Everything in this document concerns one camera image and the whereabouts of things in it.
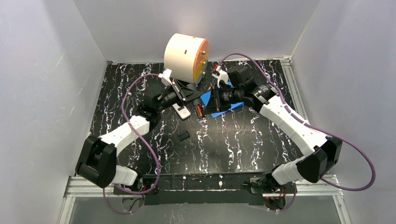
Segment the black battery cover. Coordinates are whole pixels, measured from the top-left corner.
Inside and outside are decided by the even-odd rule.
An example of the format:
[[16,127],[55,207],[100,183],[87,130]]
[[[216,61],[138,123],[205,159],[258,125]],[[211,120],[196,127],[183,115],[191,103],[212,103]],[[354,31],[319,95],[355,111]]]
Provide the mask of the black battery cover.
[[181,131],[180,133],[177,134],[177,139],[179,141],[183,141],[190,138],[190,134],[187,130]]

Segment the black remote control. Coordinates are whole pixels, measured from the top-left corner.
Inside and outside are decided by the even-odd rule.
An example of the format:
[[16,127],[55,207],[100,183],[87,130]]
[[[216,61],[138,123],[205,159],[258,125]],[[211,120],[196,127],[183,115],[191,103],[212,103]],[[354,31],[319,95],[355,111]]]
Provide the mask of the black remote control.
[[203,110],[205,109],[205,104],[200,97],[192,100],[192,104],[198,119],[204,118]]

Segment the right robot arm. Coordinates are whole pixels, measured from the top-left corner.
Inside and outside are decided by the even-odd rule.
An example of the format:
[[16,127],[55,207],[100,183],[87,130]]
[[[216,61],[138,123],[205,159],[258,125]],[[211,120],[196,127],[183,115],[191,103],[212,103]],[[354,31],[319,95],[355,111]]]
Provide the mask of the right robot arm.
[[275,87],[256,83],[245,66],[228,72],[217,67],[217,84],[211,89],[204,114],[227,111],[243,102],[280,128],[300,149],[302,157],[269,171],[264,182],[275,189],[289,182],[307,180],[317,183],[339,159],[342,141],[308,127],[308,121],[282,102]]

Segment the white remote control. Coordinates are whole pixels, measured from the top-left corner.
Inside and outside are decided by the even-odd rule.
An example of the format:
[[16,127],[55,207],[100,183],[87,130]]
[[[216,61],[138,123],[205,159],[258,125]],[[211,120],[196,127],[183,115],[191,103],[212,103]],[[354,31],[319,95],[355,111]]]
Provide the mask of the white remote control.
[[172,107],[177,115],[181,118],[181,120],[186,120],[191,116],[191,112],[186,106],[179,106],[178,104],[173,104]]

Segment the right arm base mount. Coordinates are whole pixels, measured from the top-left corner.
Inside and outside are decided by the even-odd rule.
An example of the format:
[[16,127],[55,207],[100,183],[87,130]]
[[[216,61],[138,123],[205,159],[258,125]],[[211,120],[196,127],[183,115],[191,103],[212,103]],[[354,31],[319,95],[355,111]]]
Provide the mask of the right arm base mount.
[[267,194],[273,192],[266,177],[252,177],[247,182],[252,194]]

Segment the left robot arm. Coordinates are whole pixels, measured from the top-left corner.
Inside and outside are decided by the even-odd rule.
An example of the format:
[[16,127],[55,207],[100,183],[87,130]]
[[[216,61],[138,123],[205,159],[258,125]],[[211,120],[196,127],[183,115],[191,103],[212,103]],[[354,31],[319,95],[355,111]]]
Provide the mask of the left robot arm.
[[117,165],[120,152],[152,131],[161,120],[162,110],[173,105],[184,106],[189,102],[194,102],[202,109],[201,95],[195,84],[184,86],[177,80],[172,80],[167,86],[149,85],[136,114],[129,121],[107,134],[86,138],[76,164],[76,174],[100,188],[110,184],[132,186],[138,174],[131,168]]

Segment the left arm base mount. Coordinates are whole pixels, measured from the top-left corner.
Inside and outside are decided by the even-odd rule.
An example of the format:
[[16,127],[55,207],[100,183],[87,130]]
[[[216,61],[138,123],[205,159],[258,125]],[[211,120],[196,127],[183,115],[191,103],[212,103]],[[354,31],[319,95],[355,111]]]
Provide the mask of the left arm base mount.
[[[126,186],[126,185],[120,185],[122,188],[129,190],[129,191],[145,191],[151,188],[152,184],[155,183],[156,176],[143,176],[137,179],[133,185],[131,186]],[[159,186],[156,185],[153,190],[150,192],[144,194],[144,195],[157,195],[159,193]],[[113,194],[115,195],[131,195],[117,187],[114,187],[113,189]]]

